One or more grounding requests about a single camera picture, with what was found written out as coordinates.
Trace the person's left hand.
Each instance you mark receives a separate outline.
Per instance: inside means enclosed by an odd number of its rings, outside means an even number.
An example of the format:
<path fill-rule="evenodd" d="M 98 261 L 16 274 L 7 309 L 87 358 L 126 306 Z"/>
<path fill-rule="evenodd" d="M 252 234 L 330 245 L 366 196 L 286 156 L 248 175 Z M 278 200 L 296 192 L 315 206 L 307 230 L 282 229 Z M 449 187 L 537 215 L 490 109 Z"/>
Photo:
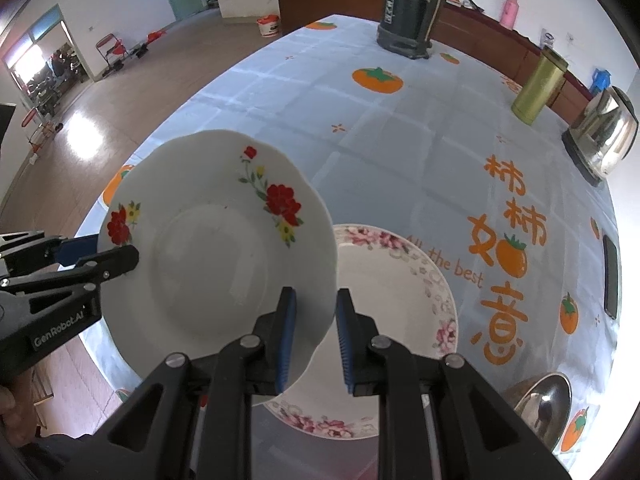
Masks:
<path fill-rule="evenodd" d="M 1 421 L 6 440 L 14 448 L 21 448 L 34 440 L 37 414 L 32 398 L 32 369 L 15 377 L 8 386 L 1 387 Z"/>

